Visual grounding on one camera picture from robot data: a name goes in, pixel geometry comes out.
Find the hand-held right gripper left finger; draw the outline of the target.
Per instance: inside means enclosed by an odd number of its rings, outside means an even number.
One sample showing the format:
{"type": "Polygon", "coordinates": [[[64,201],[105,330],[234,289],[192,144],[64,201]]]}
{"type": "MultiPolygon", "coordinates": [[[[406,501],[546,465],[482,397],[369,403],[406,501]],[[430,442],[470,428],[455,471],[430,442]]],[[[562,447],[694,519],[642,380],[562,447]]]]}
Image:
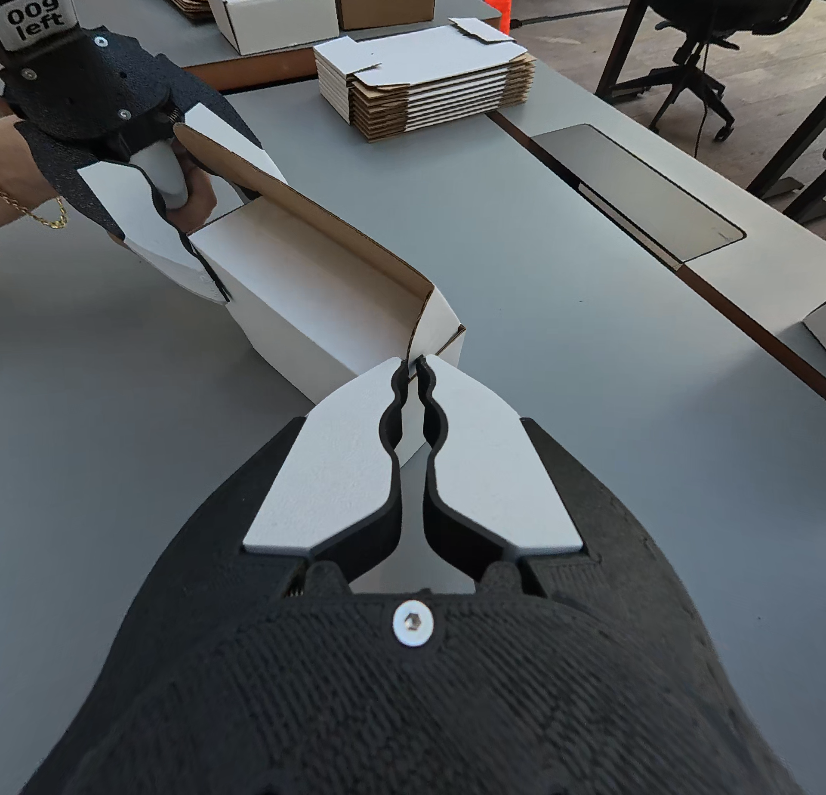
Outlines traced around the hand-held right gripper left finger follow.
{"type": "Polygon", "coordinates": [[[251,554],[329,561],[367,573],[401,537],[406,361],[392,357],[325,397],[304,419],[243,539],[251,554]]]}

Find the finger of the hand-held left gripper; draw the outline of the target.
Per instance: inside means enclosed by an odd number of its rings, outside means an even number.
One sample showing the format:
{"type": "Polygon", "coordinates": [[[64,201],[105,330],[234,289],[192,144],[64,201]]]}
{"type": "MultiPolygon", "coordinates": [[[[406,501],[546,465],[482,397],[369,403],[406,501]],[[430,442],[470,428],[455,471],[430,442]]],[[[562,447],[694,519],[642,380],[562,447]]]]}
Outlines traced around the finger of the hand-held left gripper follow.
{"type": "Polygon", "coordinates": [[[204,264],[188,249],[188,239],[166,219],[167,209],[178,209],[188,199],[177,160],[98,161],[79,169],[78,175],[121,230],[130,250],[189,292],[213,303],[227,303],[204,264]]]}
{"type": "Polygon", "coordinates": [[[268,153],[202,103],[184,114],[184,148],[203,170],[238,191],[288,201],[288,185],[268,153]]]}

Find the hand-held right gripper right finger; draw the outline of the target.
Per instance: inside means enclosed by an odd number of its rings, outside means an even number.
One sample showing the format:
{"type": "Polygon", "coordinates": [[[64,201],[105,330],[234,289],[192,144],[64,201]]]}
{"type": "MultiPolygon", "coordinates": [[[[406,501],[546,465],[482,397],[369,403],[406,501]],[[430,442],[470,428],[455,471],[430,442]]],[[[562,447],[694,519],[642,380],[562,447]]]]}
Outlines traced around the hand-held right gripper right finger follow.
{"type": "Polygon", "coordinates": [[[573,554],[583,539],[517,411],[439,356],[417,360],[423,528],[447,562],[573,554]]]}

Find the white cardboard box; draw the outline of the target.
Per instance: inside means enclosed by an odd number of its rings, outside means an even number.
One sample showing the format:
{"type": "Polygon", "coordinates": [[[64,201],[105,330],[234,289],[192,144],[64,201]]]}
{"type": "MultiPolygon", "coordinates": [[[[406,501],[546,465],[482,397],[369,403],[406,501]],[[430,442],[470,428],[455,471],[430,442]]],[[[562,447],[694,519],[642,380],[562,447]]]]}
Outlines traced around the white cardboard box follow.
{"type": "Polygon", "coordinates": [[[189,238],[251,345],[313,404],[383,361],[436,354],[457,366],[465,335],[435,284],[288,185],[189,238]]]}

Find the person's left forearm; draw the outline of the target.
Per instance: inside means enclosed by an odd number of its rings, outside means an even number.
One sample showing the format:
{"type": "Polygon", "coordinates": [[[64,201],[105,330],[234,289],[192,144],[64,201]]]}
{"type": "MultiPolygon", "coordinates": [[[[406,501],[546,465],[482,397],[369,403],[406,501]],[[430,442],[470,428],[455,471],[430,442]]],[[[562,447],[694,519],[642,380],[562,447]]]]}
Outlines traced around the person's left forearm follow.
{"type": "Polygon", "coordinates": [[[1,227],[29,217],[50,229],[62,230],[68,221],[65,206],[38,169],[23,135],[15,128],[19,121],[12,115],[1,119],[1,227]],[[59,206],[57,220],[36,214],[38,207],[52,200],[59,206]]]}

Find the person's left hand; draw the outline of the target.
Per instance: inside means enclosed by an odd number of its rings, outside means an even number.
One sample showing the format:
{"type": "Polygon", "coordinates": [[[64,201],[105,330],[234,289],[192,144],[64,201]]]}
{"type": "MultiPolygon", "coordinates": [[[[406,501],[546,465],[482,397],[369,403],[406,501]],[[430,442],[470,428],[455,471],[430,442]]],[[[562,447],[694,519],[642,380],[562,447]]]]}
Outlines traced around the person's left hand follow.
{"type": "Polygon", "coordinates": [[[216,208],[217,198],[209,174],[197,165],[183,145],[174,141],[171,149],[187,184],[188,201],[179,208],[167,209],[166,216],[181,233],[191,235],[206,224],[216,208]]]}

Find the large assembled white carton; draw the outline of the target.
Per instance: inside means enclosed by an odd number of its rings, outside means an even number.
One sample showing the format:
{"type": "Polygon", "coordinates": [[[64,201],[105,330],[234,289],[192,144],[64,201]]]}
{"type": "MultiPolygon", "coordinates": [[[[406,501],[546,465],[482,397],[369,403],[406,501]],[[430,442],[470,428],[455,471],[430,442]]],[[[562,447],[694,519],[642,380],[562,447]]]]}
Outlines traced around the large assembled white carton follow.
{"type": "Polygon", "coordinates": [[[242,56],[339,36],[336,0],[207,0],[221,34],[242,56]]]}

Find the stack of flat white cartons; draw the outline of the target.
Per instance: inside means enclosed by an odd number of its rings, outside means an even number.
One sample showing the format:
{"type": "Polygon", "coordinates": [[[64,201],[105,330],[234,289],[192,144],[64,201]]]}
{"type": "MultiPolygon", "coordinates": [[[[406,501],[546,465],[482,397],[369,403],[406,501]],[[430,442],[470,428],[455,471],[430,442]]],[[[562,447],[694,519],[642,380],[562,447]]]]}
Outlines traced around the stack of flat white cartons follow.
{"type": "Polygon", "coordinates": [[[370,142],[520,105],[536,59],[477,18],[314,48],[322,96],[370,142]]]}

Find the brown cardboard carton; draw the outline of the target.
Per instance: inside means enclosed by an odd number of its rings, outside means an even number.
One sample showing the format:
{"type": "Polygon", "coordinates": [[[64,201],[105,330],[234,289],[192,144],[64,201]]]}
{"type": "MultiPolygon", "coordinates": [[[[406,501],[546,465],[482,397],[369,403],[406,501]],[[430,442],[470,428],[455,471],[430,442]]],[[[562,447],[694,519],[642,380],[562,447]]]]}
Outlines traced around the brown cardboard carton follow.
{"type": "Polygon", "coordinates": [[[336,0],[339,27],[359,31],[429,22],[435,0],[336,0]]]}

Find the black desk leg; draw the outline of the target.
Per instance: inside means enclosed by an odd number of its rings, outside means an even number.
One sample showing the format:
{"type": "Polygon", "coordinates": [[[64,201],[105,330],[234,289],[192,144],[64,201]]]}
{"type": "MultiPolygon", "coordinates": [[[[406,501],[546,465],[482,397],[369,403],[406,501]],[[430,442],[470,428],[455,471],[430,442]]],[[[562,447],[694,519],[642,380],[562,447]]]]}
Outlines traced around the black desk leg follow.
{"type": "Polygon", "coordinates": [[[604,102],[612,102],[614,98],[614,87],[618,83],[646,11],[647,0],[629,1],[594,92],[594,95],[604,102]]]}
{"type": "Polygon", "coordinates": [[[761,200],[802,189],[782,211],[792,220],[807,224],[825,217],[825,172],[807,187],[800,181],[786,177],[790,166],[817,140],[825,129],[825,98],[814,106],[800,126],[749,183],[747,192],[761,200]]]}

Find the black office chair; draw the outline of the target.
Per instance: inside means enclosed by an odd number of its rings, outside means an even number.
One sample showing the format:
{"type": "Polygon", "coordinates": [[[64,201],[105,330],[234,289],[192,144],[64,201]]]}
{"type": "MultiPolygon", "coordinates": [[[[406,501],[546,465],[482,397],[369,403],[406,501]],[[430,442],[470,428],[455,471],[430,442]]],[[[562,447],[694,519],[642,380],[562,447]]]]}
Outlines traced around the black office chair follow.
{"type": "Polygon", "coordinates": [[[674,65],[652,69],[648,75],[629,81],[632,87],[647,91],[652,87],[671,85],[671,90],[648,128],[658,133],[658,123],[679,95],[689,89],[700,99],[705,110],[710,109],[723,119],[724,125],[715,135],[716,142],[726,141],[734,128],[734,116],[722,100],[725,85],[706,72],[710,46],[738,50],[730,41],[737,32],[753,35],[774,35],[794,23],[812,0],[647,0],[647,6],[663,21],[657,30],[673,28],[687,38],[676,51],[674,65]]]}

